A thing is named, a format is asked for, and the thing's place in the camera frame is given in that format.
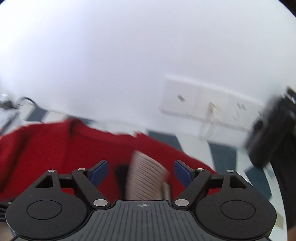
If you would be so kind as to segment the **geometric pattern desk mat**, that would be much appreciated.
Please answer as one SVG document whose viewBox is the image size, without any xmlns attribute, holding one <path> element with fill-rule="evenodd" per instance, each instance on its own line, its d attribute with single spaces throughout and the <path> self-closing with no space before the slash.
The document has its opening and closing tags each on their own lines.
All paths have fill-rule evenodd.
<svg viewBox="0 0 296 241">
<path fill-rule="evenodd" d="M 116 123 L 82 119 L 83 133 L 104 132 L 103 147 L 96 150 L 96 160 L 106 159 L 109 171 L 115 174 L 118 166 L 128 165 L 135 150 L 146 152 L 155 160 L 166 161 L 171 167 L 173 161 L 182 160 L 191 167 L 208 166 L 219 174 L 228 169 L 238 172 L 254 186 L 277 212 L 272 240 L 287 238 L 287 221 L 280 186 L 271 164 L 263 168 L 252 165 L 243 149 L 203 141 L 193 135 L 157 132 L 147 128 Z"/>
</svg>

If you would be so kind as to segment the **black thermos bottle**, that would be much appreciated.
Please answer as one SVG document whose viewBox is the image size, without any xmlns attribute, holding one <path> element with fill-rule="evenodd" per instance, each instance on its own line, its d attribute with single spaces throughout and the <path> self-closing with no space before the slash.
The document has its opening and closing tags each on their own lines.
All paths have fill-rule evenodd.
<svg viewBox="0 0 296 241">
<path fill-rule="evenodd" d="M 286 88 L 264 117 L 253 125 L 246 149 L 252 164 L 263 167 L 270 162 L 280 144 L 295 131 L 295 90 Z"/>
</svg>

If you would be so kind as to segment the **red beige knit cardigan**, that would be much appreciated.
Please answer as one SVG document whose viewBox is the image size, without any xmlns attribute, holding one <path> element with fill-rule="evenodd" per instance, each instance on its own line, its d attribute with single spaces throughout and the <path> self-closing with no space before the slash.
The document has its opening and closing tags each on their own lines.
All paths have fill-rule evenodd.
<svg viewBox="0 0 296 241">
<path fill-rule="evenodd" d="M 193 169 L 208 169 L 206 164 L 143 133 L 114 135 L 90 128 L 78 119 L 22 126 L 1 138 L 1 200 L 15 199 L 49 169 L 69 174 L 102 160 L 108 162 L 109 172 L 98 189 L 110 202 L 120 200 L 115 171 L 130 163 L 134 151 L 146 154 L 169 171 L 173 197 L 184 189 L 174 176 L 175 161 L 181 160 Z"/>
</svg>

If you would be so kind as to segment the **white wall socket panel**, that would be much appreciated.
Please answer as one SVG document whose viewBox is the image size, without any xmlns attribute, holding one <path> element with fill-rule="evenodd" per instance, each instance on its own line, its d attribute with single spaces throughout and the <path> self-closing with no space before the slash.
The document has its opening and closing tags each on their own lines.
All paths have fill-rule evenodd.
<svg viewBox="0 0 296 241">
<path fill-rule="evenodd" d="M 192 79 L 173 75 L 165 79 L 162 113 L 246 132 L 263 114 L 264 104 L 255 99 Z"/>
</svg>

